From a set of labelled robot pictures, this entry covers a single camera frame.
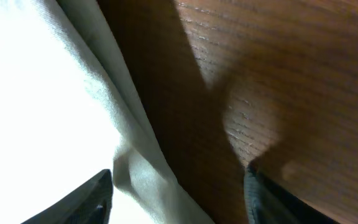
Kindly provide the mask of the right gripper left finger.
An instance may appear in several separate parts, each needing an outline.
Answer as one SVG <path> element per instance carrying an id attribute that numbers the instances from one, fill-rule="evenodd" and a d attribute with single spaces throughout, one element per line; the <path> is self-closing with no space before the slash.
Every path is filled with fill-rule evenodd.
<path id="1" fill-rule="evenodd" d="M 112 174 L 104 169 L 48 209 L 23 224 L 108 224 Z"/>

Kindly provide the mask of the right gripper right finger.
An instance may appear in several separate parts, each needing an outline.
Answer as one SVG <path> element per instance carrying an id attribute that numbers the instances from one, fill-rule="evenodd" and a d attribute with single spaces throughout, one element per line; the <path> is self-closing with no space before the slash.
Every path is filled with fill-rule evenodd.
<path id="1" fill-rule="evenodd" d="M 337 224 L 259 172 L 246 167 L 244 199 L 249 224 Z"/>

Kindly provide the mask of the beige khaki shorts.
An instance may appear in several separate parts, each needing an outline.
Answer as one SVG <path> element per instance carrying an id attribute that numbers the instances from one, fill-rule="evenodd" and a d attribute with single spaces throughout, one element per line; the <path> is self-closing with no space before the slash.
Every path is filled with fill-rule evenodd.
<path id="1" fill-rule="evenodd" d="M 167 164 L 96 1 L 0 1 L 0 223 L 98 172 L 109 223 L 210 223 Z"/>

